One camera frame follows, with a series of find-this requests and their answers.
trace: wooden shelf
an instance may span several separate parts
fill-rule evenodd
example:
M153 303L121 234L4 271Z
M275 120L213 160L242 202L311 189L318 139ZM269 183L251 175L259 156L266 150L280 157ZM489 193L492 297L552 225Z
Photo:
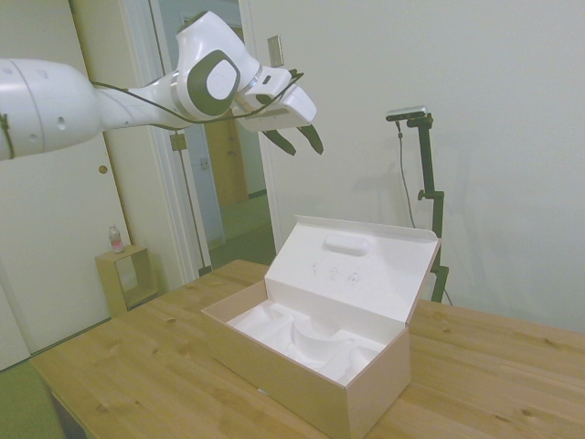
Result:
M132 259L137 282L137 286L127 291L123 290L116 265L117 262L125 258ZM148 250L145 247L127 245L121 253L107 252L96 256L95 263L112 317L128 312L133 306L139 305L158 293L158 285Z
M156 293L158 293L158 291L155 290L154 288L145 288L140 285L135 286L134 288L128 291L124 291L124 299L126 302L126 306L128 308L137 306L141 302L144 302L150 297L156 295Z

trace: box lid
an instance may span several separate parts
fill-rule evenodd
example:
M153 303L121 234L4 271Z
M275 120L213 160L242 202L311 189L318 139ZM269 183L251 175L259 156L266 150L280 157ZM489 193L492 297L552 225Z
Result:
M430 230L297 217L266 274L269 296L284 284L408 323L439 247Z

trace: box handle cutout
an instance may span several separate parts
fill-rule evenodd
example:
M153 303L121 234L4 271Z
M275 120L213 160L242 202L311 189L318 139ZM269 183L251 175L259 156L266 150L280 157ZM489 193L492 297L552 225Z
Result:
M369 253L372 243L366 238L355 238L332 233L325 238L325 247L332 252L365 256Z

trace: doorway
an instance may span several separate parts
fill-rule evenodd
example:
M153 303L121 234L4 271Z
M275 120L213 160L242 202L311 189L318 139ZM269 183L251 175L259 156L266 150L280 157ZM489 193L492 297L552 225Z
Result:
M173 66L176 30L202 10L220 16L243 41L236 1L158 3ZM276 251L258 134L231 120L191 126L185 136L213 269L237 259L270 264Z

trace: white foam insert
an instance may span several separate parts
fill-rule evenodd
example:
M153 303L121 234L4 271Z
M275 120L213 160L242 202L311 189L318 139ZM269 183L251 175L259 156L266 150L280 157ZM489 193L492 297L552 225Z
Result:
M332 327L271 300L228 324L342 385L355 378L386 346L367 335Z

